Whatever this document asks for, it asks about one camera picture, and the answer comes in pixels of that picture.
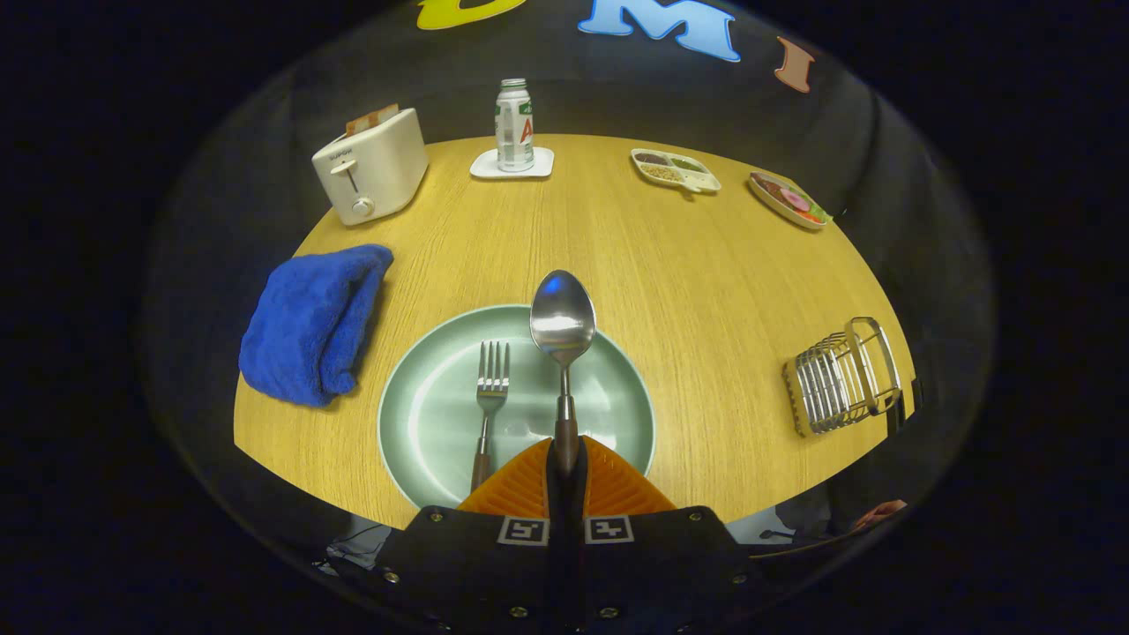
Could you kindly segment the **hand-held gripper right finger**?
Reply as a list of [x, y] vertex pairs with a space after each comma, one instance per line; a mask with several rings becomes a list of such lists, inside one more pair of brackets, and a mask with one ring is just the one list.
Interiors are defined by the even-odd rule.
[[739, 615], [747, 555], [704, 506], [674, 506], [636, 467], [583, 437], [575, 554], [579, 634], [714, 634]]

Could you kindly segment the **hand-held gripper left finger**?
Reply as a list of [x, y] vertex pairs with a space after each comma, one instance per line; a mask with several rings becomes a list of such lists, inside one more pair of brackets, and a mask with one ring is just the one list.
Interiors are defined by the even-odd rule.
[[375, 573], [387, 602], [440, 634], [570, 630], [570, 458], [559, 442], [525, 450], [484, 482], [511, 495], [530, 475], [543, 511], [491, 515], [428, 506], [388, 534]]

